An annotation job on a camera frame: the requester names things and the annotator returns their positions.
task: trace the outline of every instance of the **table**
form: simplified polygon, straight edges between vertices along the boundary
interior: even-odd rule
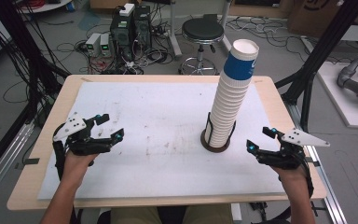
[[[182,82],[182,83],[216,83],[216,77],[199,76],[69,76],[60,92],[60,95],[51,110],[48,120],[35,143],[30,158],[40,158],[38,164],[26,165],[14,188],[7,207],[10,210],[45,209],[49,201],[38,201],[37,195],[44,179],[44,173],[51,155],[51,136],[54,130],[63,122],[71,110],[77,96],[77,90],[83,82]],[[287,113],[279,93],[276,91],[269,77],[254,77],[253,83],[263,102],[268,114],[271,126],[279,130],[289,130],[294,127]],[[324,185],[313,165],[310,165],[315,191],[313,199],[322,199],[326,195]],[[258,194],[258,195],[216,195],[216,196],[192,196],[192,197],[166,197],[166,198],[122,198],[122,199],[98,199],[76,200],[75,207],[113,207],[113,206],[147,206],[168,204],[200,204],[200,203],[237,203],[257,201],[287,200],[282,194]]]

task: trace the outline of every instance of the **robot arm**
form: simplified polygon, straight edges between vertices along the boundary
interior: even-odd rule
[[[287,133],[281,133],[276,129],[263,127],[263,134],[275,138],[280,142],[279,151],[267,151],[260,149],[258,145],[247,140],[247,151],[255,156],[261,164],[278,167],[284,170],[293,170],[302,165],[306,171],[309,195],[313,193],[313,185],[310,177],[310,168],[306,162],[303,146],[329,147],[330,144],[322,139],[304,133],[299,129],[293,129]]]
[[[356,73],[358,59],[354,60],[350,65],[344,67],[338,75],[337,84],[341,88],[353,91],[358,96],[358,82],[353,81],[351,77]]]
[[[101,125],[108,120],[108,114],[97,115],[91,119],[82,119],[75,113],[56,130],[53,137],[53,146],[62,145],[61,140],[67,137],[65,145],[77,156],[109,152],[112,146],[123,140],[123,129],[112,133],[110,138],[94,139],[91,137],[91,129],[94,127],[94,123]]]

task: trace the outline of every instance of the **power supply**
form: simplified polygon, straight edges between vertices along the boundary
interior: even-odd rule
[[[103,57],[112,57],[112,41],[109,34],[101,34],[101,52]]]
[[[98,57],[101,53],[101,34],[92,34],[86,41],[86,47],[90,57]]]

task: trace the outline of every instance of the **forearm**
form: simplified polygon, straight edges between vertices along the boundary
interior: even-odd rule
[[[68,186],[61,182],[48,205],[41,223],[68,224],[71,219],[76,191],[77,187]]]
[[[315,218],[310,207],[310,197],[306,180],[283,182],[283,187],[286,192],[288,192],[292,210],[291,223],[314,224]]]
[[[292,210],[291,224],[314,224],[315,218],[310,207],[310,199],[297,199],[290,201]]]

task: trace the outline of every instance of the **computer tower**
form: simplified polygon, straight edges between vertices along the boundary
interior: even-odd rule
[[[150,6],[137,6],[134,11],[135,31],[138,45],[143,50],[152,48]]]
[[[131,14],[127,17],[115,14],[110,26],[110,33],[117,58],[119,60],[124,58],[127,62],[133,61],[134,51],[136,50],[133,15]]]

